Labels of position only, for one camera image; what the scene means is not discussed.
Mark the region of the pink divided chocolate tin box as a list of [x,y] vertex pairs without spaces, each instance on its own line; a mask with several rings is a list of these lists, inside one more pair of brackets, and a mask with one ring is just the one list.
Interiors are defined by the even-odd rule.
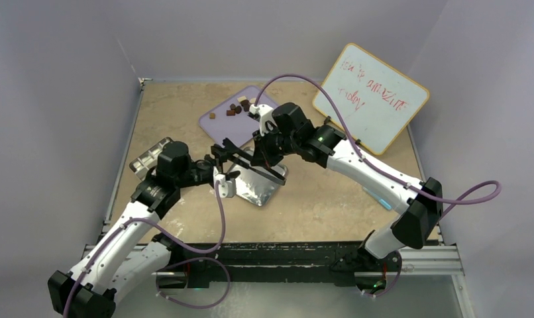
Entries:
[[129,163],[131,172],[139,180],[143,180],[148,171],[157,165],[158,156],[163,151],[164,147],[172,141],[173,140],[167,136],[137,156]]

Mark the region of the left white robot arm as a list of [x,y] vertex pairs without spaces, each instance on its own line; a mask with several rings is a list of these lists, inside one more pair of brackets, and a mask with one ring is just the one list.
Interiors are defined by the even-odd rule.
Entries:
[[210,185],[217,201],[233,197],[237,172],[225,172],[234,162],[251,169],[251,157],[226,142],[193,160],[181,141],[167,140],[118,221],[95,248],[67,272],[48,280],[55,312],[63,317],[111,317],[118,304],[151,273],[174,271],[183,264],[189,245],[163,229],[159,222],[180,200],[187,187]]

